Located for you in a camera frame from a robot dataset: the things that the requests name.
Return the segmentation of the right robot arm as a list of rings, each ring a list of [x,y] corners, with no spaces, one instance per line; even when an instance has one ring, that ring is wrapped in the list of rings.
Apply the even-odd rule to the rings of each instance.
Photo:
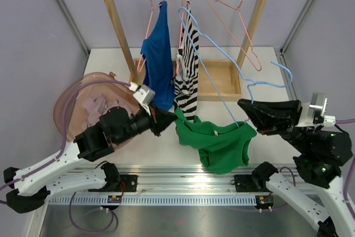
[[[323,130],[338,126],[334,116],[326,115],[326,95],[313,93],[308,103],[248,99],[237,103],[259,134],[279,135],[300,153],[293,157],[297,173],[323,204],[318,205],[299,191],[269,162],[253,170],[253,187],[281,197],[304,217],[317,236],[354,236],[354,203],[347,193],[348,181],[341,173],[341,167],[353,157],[352,142],[341,128],[335,132]]]

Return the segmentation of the pink hanger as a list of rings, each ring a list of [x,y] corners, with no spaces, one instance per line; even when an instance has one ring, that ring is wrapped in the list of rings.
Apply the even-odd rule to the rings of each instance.
[[[215,2],[215,3],[219,3],[219,4],[222,4],[223,6],[226,6],[234,11],[237,11],[238,12],[238,15],[239,15],[239,19],[242,23],[242,26],[243,26],[243,29],[244,29],[244,32],[245,32],[245,37],[247,38],[247,40],[249,41],[249,45],[247,46],[247,48],[242,48],[242,45],[239,43],[239,41],[236,39],[236,37],[232,34],[231,30],[229,29],[229,27],[227,26],[227,24],[225,23],[225,21],[220,17],[217,9],[214,7],[214,5],[212,4],[212,2]],[[240,48],[240,51],[242,52],[242,55],[245,56],[248,61],[252,64],[252,66],[254,67],[254,69],[257,71],[257,72],[260,72],[262,70],[262,64],[259,60],[259,57],[258,55],[254,52],[254,49],[253,49],[253,43],[252,43],[252,39],[251,39],[251,35],[250,35],[250,32],[247,30],[247,27],[245,26],[245,22],[243,20],[243,17],[242,17],[242,14],[241,14],[241,7],[244,3],[244,0],[241,0],[239,5],[234,7],[234,6],[231,6],[221,0],[206,0],[207,4],[209,5],[209,7],[212,9],[212,11],[214,12],[214,14],[217,16],[218,20],[222,23],[222,25],[224,26],[224,28],[227,30],[227,32],[229,33],[229,35],[232,37],[232,39],[234,40],[234,42],[237,44],[237,46]],[[251,52],[252,54],[255,56],[256,60],[257,60],[257,64],[255,64],[253,62],[253,60],[247,55],[247,50],[249,48],[249,46],[251,46]]]
[[[184,5],[184,0],[181,0],[181,7],[185,7]],[[181,23],[180,23],[180,35],[179,35],[179,46],[177,49],[177,56],[176,56],[176,74],[178,74],[179,76],[183,75],[183,68],[182,68],[182,51],[183,51],[183,44],[182,44],[182,39],[183,39],[183,22],[184,22],[184,11],[181,11],[180,13],[182,19],[181,19]]]
[[[145,38],[144,40],[146,40],[148,38],[148,35],[150,33],[150,26],[151,26],[151,21],[152,21],[152,18],[153,18],[153,14],[154,14],[154,11],[156,9],[158,9],[161,4],[157,5],[157,6],[154,6],[154,2],[153,0],[150,0],[150,6],[151,6],[151,10],[150,10],[150,17],[149,17],[149,21],[148,21],[148,25],[147,25],[147,29],[146,29],[146,33],[145,33]],[[138,60],[138,65],[137,65],[137,71],[138,73],[140,73],[142,70],[143,70],[143,67],[145,65],[145,62],[146,62],[146,59],[143,59],[143,54],[141,53],[140,54],[140,58]]]

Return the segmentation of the mauve tank top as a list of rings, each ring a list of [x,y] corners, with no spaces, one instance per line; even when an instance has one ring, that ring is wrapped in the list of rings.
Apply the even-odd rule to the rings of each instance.
[[[87,98],[82,107],[87,112],[87,118],[82,124],[82,129],[86,130],[99,121],[99,117],[104,115],[110,108],[121,107],[124,108],[128,114],[131,114],[130,109],[123,103],[123,101],[118,98],[112,102],[106,100],[105,95],[98,94]]]

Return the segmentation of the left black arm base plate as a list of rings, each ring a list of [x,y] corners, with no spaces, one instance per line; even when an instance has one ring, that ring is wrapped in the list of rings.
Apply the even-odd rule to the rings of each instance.
[[[123,174],[120,176],[121,182],[116,185],[111,192],[135,193],[138,186],[138,176],[133,174]]]

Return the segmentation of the green tank top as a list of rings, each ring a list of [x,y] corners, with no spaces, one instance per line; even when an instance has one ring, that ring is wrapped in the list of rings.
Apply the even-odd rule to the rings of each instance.
[[[179,144],[198,151],[203,167],[222,175],[249,165],[249,145],[257,133],[245,122],[218,126],[194,116],[189,121],[181,109],[175,110],[175,130]]]

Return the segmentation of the light blue hanger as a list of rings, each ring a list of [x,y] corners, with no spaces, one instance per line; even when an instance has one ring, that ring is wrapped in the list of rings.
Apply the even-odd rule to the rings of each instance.
[[[292,82],[293,82],[293,74],[290,71],[290,69],[287,68],[286,66],[284,66],[282,64],[279,64],[279,63],[276,63],[274,61],[270,61],[270,63],[275,65],[275,66],[278,66],[279,68],[281,68],[283,70],[285,70],[286,73],[288,74],[289,81],[286,84],[276,84],[276,83],[271,83],[271,82],[264,81],[264,80],[255,80],[255,79],[247,78],[246,76],[244,76],[241,67],[236,63],[236,61],[233,60],[231,58],[231,56],[229,56],[220,46],[218,46],[207,34],[204,34],[204,33],[201,32],[201,30],[199,29],[199,25],[198,25],[197,20],[192,15],[192,13],[190,11],[188,11],[187,8],[185,8],[185,7],[180,7],[178,9],[178,15],[179,15],[180,20],[182,19],[181,15],[180,15],[181,11],[185,11],[190,16],[192,21],[195,23],[195,26],[196,26],[196,29],[197,29],[197,32],[199,33],[199,35],[205,37],[215,48],[217,48],[232,63],[232,65],[234,65],[237,68],[237,71],[239,72],[241,78],[244,81],[250,82],[250,84],[248,84],[246,88],[247,88],[247,91],[248,91],[248,93],[250,95],[252,104],[254,104],[255,101],[254,101],[254,97],[253,97],[253,94],[252,94],[251,87],[256,86],[256,85],[269,85],[269,86],[272,86],[272,87],[275,87],[275,88],[287,88],[287,87],[289,87],[292,84]],[[183,22],[183,28],[184,28],[184,30],[187,30],[187,26],[186,26],[185,22]],[[205,66],[204,62],[202,61],[201,56],[200,56],[199,52],[197,51],[195,45],[192,45],[192,47],[193,47],[194,51],[196,52],[197,57],[199,59],[199,62],[202,64],[202,67],[205,70],[208,79],[210,80],[210,82],[212,83],[212,86],[216,90],[216,93],[217,93],[218,97],[220,98],[220,100],[222,101],[225,109],[229,113],[229,115],[232,118],[232,120],[234,121],[234,123],[239,127],[239,124],[238,124],[236,118],[234,117],[234,115],[232,114],[232,112],[229,109],[228,105],[226,104],[226,101],[224,100],[223,96],[221,95],[220,91],[218,90],[217,85],[214,83],[214,80],[212,79],[212,77],[211,77],[209,71],[207,70],[207,67]]]

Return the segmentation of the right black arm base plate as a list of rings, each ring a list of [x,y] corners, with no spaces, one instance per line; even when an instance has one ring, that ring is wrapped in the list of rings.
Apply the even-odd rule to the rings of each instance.
[[[271,193],[279,192],[284,186],[278,181],[278,172],[264,174],[236,174],[231,181],[238,193]]]

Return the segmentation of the black white striped tank top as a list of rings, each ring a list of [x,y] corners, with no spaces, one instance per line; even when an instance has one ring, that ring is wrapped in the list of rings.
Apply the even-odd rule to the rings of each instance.
[[[174,78],[174,108],[180,109],[185,118],[193,121],[197,111],[199,83],[199,33],[192,23],[190,0],[186,1],[185,25],[181,30],[181,47],[176,53],[178,70]]]

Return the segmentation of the blue tank top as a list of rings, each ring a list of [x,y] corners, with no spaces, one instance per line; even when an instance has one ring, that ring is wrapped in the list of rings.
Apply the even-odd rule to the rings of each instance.
[[[143,84],[155,92],[153,101],[158,108],[171,109],[175,95],[167,1],[160,2],[157,21],[150,35],[143,41],[141,54],[145,59]]]

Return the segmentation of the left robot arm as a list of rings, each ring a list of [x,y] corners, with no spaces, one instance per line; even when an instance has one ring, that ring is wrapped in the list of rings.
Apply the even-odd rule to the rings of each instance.
[[[10,191],[1,204],[23,214],[63,194],[82,190],[115,191],[122,185],[113,163],[105,162],[85,173],[70,174],[70,171],[113,153],[116,146],[147,130],[158,137],[176,119],[174,113],[154,104],[148,109],[140,108],[134,115],[121,107],[111,108],[72,142],[64,142],[64,148],[55,154],[27,168],[4,170],[5,184],[1,188],[10,187]]]

